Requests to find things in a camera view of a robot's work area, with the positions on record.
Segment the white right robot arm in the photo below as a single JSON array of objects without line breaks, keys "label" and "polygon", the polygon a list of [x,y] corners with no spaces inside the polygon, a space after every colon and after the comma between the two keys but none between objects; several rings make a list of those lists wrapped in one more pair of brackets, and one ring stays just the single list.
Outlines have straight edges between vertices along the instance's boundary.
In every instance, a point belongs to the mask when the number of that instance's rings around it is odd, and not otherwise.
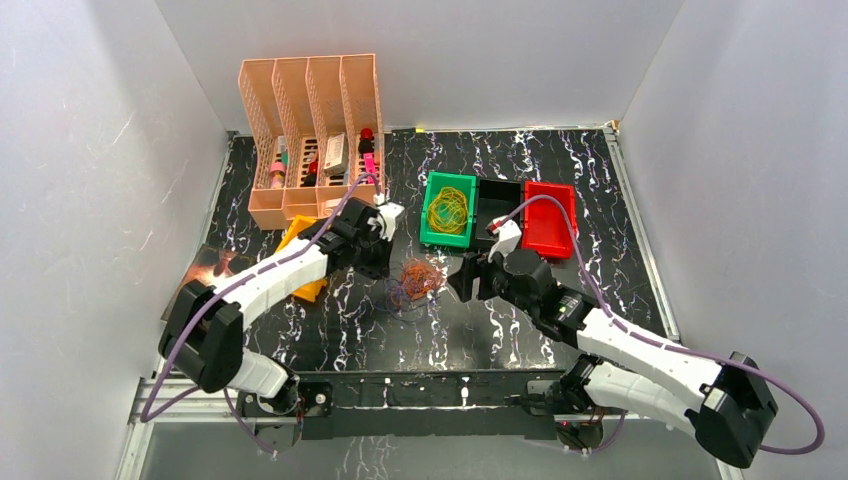
[{"label": "white right robot arm", "polygon": [[459,299],[500,298],[546,337],[580,351],[557,383],[527,388],[527,410],[590,413],[626,410],[692,436],[716,459],[751,466],[778,412],[756,363],[735,352],[727,365],[678,352],[675,343],[617,316],[559,283],[535,251],[470,253],[448,276]]}]

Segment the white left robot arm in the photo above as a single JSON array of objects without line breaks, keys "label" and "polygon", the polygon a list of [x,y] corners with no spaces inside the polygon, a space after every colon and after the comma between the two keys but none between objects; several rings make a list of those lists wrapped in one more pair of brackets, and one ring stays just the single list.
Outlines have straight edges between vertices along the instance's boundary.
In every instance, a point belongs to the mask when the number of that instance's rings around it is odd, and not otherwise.
[{"label": "white left robot arm", "polygon": [[245,348],[244,331],[303,286],[352,269],[387,277],[402,206],[378,196],[350,198],[340,212],[303,229],[271,257],[217,285],[191,281],[178,293],[160,354],[201,390],[232,388],[257,395],[275,416],[294,411],[298,376],[283,363]]}]

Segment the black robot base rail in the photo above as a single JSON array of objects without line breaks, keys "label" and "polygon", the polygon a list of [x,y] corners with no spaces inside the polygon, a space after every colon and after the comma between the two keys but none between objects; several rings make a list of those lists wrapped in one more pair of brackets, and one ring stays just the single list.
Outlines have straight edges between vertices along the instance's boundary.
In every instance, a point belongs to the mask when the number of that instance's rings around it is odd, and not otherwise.
[{"label": "black robot base rail", "polygon": [[562,370],[304,372],[280,406],[255,393],[237,411],[262,427],[289,421],[295,440],[512,436],[587,454],[620,433],[624,413],[565,387]]}]

